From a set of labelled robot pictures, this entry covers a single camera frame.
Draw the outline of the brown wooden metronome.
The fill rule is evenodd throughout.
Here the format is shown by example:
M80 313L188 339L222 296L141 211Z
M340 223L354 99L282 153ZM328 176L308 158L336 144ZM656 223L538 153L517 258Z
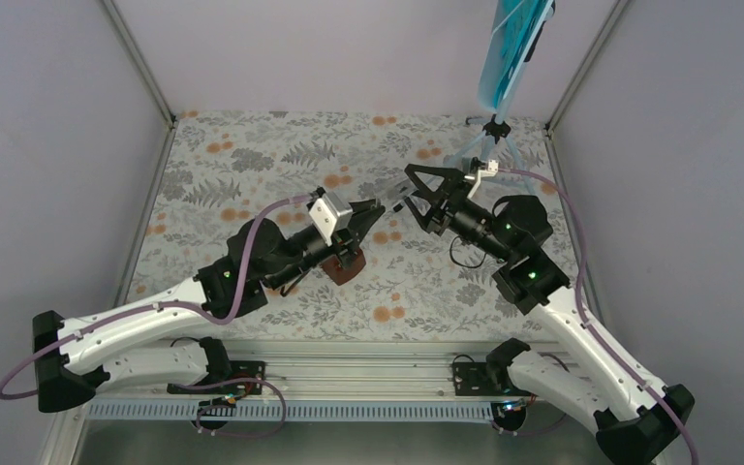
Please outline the brown wooden metronome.
M342 257L330 257L321 263L325 275L336 285L342 286L355 279L365 268L366 259L362 249Z

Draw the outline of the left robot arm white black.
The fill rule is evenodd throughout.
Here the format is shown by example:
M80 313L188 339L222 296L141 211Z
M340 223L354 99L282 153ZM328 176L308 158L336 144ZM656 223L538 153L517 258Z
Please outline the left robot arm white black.
M186 329L227 325L266 306L266 290L287 295L316 268L337 286L354 279L365 266L362 241L385 207L375 199L346 202L333 193L303 201L310 223L299 232L284 235L267 207L228 239L223 257L163 292L88 316L47 311L34 317L39 411L75 408L127 381L223 389L232 369L222 343L204 337L187 356L146 351L144 345Z

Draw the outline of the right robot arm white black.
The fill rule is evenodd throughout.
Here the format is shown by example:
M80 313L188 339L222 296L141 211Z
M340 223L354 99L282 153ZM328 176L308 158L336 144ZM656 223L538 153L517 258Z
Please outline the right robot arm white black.
M481 181L500 172L496 162L454 168L410 164L404 202L427 233L455 233L499 263L493 281L520 313L541 325L578 363L582 376L552 367L528 344L510 339L486 360L485 379L499 394L533 393L579 422L615 464L649 464L676 439L691 461L698 448L687 428L695 399L639 363L582 300L582 282L570 279L545 253L553 229L534 195L505 196L491 209L473 200Z

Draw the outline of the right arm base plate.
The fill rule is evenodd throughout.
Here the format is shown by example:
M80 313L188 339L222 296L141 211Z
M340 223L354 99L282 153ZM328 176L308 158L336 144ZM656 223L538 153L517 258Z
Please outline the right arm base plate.
M455 395L458 397L496 396L501 393L492 383L485 362L456 361L451 365Z

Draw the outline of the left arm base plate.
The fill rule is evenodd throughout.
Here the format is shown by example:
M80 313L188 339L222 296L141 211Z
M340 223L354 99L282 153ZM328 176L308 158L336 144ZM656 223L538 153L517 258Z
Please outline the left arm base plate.
M232 373L228 377L231 379L264 379L266 371L266 363L264 361L257 360L236 360L231 361ZM169 384L167 386L167 393L169 394L188 394L188 395L213 395L223 397L232 395L237 398L250 395L260 395L263 393L263 387L260 384L254 382L240 382L237 384L228 384L226 386L209 387L209 385L220 383L221 379L215 378L213 375L208 375L203 378L200 382L195 384L195 387L203 386L201 389L188 389L175 384Z

